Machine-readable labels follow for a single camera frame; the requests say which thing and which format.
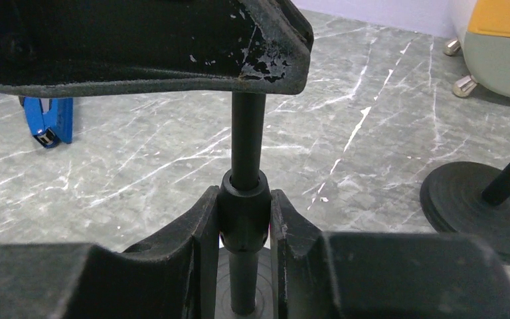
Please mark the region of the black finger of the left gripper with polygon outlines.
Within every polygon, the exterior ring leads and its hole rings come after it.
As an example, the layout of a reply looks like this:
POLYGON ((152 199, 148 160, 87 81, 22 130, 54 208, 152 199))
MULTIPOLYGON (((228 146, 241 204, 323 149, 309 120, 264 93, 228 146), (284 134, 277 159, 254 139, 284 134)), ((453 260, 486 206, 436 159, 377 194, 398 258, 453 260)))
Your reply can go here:
POLYGON ((0 93, 294 95, 313 39, 291 1, 0 1, 0 93))

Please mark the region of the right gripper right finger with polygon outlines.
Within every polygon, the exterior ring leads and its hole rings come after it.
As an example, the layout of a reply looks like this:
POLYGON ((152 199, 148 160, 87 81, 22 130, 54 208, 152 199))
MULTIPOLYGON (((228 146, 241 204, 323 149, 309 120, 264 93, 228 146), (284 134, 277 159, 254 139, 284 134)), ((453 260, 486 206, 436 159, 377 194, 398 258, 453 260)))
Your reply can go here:
POLYGON ((272 192, 276 318, 510 318, 510 279, 470 235, 322 231, 272 192))

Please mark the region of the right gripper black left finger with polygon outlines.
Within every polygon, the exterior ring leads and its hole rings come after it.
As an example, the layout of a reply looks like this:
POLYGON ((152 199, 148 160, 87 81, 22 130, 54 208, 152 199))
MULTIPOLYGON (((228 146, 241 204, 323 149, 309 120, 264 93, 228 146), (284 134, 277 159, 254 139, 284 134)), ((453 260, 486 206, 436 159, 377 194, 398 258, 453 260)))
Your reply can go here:
POLYGON ((0 318, 213 318, 216 196, 121 253, 94 243, 0 245, 0 318))

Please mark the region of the black round-base shock-mount stand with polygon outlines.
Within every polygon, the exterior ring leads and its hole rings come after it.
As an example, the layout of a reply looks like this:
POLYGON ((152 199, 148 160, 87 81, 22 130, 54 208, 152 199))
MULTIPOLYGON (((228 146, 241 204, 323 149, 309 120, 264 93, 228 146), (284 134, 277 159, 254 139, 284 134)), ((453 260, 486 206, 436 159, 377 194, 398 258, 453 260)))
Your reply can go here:
POLYGON ((232 95, 231 169, 217 195, 220 238, 228 251, 225 318, 257 315, 259 252, 270 223, 271 191, 260 169, 266 95, 232 95))

